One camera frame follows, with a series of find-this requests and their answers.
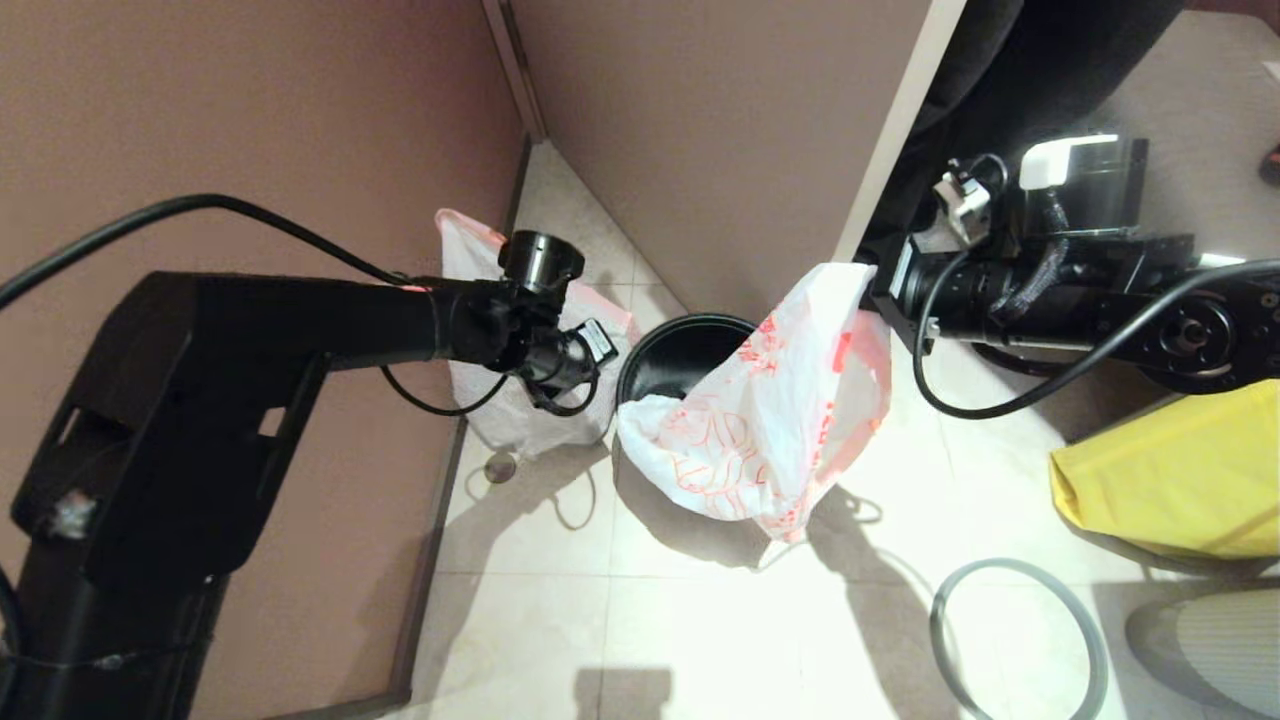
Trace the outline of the white garbage bag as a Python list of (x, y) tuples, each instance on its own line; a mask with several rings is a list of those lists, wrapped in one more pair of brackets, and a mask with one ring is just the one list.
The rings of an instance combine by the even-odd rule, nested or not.
[[(506, 237), (493, 228), (460, 211), (442, 209), (435, 215), (442, 237), (444, 275), (457, 281), (497, 281), (500, 245)], [(532, 459), (566, 445), (591, 445), (611, 427), (614, 415), (614, 392), (622, 365), (637, 342), (634, 315), (611, 296), (572, 281), (567, 288), (566, 307), (559, 328), (573, 331), (595, 320), (609, 336), (618, 356), (600, 370), (596, 395), (579, 415), (554, 416), (532, 406), (527, 391), (518, 380), (509, 380), (480, 409), (468, 414), (470, 428), (495, 450), (506, 450), (521, 459)]]

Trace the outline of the black round trash bin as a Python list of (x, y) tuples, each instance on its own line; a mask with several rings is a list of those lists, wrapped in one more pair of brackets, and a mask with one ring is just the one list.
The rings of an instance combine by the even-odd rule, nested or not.
[(648, 396), (684, 398), (746, 343), (756, 325), (737, 316), (694, 313), (648, 332), (620, 372), (614, 406)]

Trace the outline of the white red-printed plastic bag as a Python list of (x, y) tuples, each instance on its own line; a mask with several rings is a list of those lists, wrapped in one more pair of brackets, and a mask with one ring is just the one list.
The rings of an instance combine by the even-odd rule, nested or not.
[(860, 306), (874, 277), (814, 266), (682, 398), (622, 404), (631, 464), (682, 509), (801, 541), (890, 411), (890, 329)]

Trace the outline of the yellow fabric bag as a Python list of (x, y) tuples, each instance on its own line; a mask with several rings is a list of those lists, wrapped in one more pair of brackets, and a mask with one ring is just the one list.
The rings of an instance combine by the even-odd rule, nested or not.
[(1079, 530), (1165, 556), (1280, 557), (1280, 380), (1187, 396), (1050, 455)]

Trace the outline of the grey door frame post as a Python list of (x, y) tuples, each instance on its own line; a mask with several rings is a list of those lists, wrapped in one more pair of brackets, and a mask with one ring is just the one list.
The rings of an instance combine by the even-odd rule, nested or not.
[(525, 133), (532, 143), (549, 138), (538, 101), (529, 55), (512, 0), (480, 0)]

